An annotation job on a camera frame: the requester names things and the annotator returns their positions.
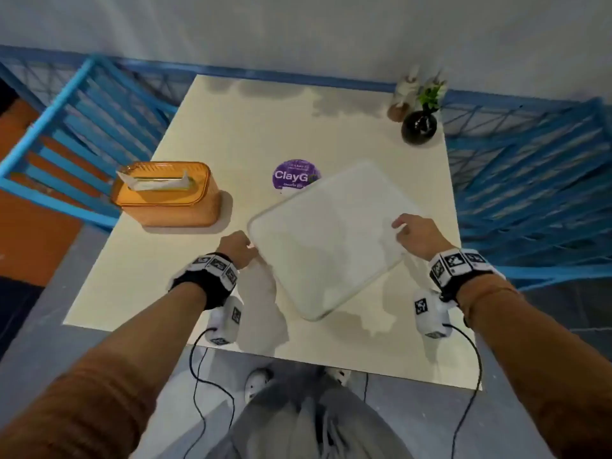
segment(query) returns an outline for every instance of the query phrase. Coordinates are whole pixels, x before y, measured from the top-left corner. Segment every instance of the orange tissue box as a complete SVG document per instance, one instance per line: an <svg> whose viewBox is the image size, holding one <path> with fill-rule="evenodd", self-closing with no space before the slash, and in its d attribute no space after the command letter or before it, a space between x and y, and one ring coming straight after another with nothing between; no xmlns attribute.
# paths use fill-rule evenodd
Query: orange tissue box
<svg viewBox="0 0 612 459"><path fill-rule="evenodd" d="M138 162L120 172L127 177L114 181L111 200L145 227L208 227L219 218L221 194L204 163Z"/></svg>

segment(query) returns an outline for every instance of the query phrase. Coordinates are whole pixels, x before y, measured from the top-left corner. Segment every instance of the table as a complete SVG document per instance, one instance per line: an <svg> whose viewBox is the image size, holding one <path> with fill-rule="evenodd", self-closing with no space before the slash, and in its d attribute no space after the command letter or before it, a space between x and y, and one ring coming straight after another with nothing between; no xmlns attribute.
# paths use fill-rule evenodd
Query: table
<svg viewBox="0 0 612 459"><path fill-rule="evenodd" d="M427 147L406 145L400 125L386 117L389 99L375 91L197 76L153 160L208 164L226 192L222 217L210 228L145 230L122 214L64 324L113 331L158 299L197 254L214 251L221 236L245 230L252 216L282 200L272 172L290 159L314 163L323 177L371 159L458 245L441 129ZM417 283L428 283L424 261L407 255L316 323L297 315L280 285L274 296L263 267L251 269L238 282L245 302L239 338L223 349L474 387L477 359L461 335L441 341L416 330L411 297ZM473 337L459 310L451 320ZM207 321L205 312L190 343Z"/></svg>

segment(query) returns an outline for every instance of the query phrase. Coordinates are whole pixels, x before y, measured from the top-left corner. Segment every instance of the white sneaker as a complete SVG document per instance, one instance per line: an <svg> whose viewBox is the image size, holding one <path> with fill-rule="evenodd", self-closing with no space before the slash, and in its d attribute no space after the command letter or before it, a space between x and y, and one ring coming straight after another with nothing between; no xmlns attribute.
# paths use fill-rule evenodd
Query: white sneaker
<svg viewBox="0 0 612 459"><path fill-rule="evenodd" d="M255 398L255 395L262 391L273 379L272 371L266 368L255 369L247 377L244 385L244 402Z"/></svg>
<svg viewBox="0 0 612 459"><path fill-rule="evenodd" d="M344 387L348 384L349 378L351 378L350 370L338 369L337 367L326 367L325 373Z"/></svg>

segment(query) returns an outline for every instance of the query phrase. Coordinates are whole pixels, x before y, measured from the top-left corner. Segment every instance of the hand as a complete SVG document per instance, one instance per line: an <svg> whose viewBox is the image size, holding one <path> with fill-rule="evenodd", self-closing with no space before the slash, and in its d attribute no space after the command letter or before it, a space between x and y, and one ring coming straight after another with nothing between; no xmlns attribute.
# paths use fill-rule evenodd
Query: hand
<svg viewBox="0 0 612 459"><path fill-rule="evenodd" d="M432 219L413 214L402 214L391 224L394 229L402 225L404 228L397 234L397 241L406 248L408 253L421 259L431 261L436 254L455 248L440 233Z"/></svg>
<svg viewBox="0 0 612 459"><path fill-rule="evenodd" d="M249 248L251 240L242 230L234 232L226 237L222 237L217 248L217 253L225 254L234 263L236 269L240 270L259 254L257 248Z"/></svg>

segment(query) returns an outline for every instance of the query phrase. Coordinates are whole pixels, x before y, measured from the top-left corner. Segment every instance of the tissue box lid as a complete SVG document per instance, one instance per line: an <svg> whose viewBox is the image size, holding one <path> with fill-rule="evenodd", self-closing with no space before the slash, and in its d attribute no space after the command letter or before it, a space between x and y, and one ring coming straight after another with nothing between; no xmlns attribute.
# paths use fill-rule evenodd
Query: tissue box lid
<svg viewBox="0 0 612 459"><path fill-rule="evenodd" d="M117 177L111 190L111 201L117 206L190 206L200 201L208 191L210 168L201 162L147 161L124 166L121 172L137 179L180 179L187 171L188 188L146 190L135 192Z"/></svg>

